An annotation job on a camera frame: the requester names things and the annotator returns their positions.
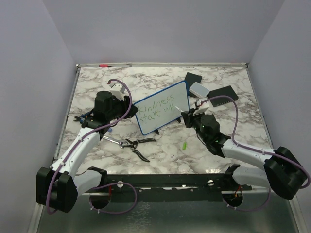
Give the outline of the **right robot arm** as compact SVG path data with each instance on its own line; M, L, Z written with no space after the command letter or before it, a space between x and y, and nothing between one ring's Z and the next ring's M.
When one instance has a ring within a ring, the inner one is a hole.
M291 200L311 182L309 175L285 147L276 150L243 145L220 131L214 115L194 114L194 109L182 112L187 128L193 128L199 140L210 153L250 164L237 166L224 176L223 184L229 190L239 185L269 188L280 197Z

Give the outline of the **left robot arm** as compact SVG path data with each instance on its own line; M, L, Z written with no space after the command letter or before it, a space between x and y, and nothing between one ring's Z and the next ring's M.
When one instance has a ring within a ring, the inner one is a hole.
M78 168L111 126L132 118L137 111L131 94L97 93L93 112L84 120L74 142L49 168L41 167L37 172L36 202L45 205L49 215L68 213L86 191L100 192L111 185L105 170L92 166L78 175Z

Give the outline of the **blue framed whiteboard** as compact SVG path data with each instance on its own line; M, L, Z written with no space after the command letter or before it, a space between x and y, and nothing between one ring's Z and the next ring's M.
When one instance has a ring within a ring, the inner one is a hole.
M187 85L180 81L134 103L136 119L143 135L147 135L181 117L175 106L190 109Z

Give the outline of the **green marker cap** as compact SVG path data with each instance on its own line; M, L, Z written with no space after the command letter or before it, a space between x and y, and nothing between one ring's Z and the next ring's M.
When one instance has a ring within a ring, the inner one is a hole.
M186 142L184 142L184 143L183 143L182 150L185 150L185 149L186 149L186 147L187 147L187 143L186 143Z

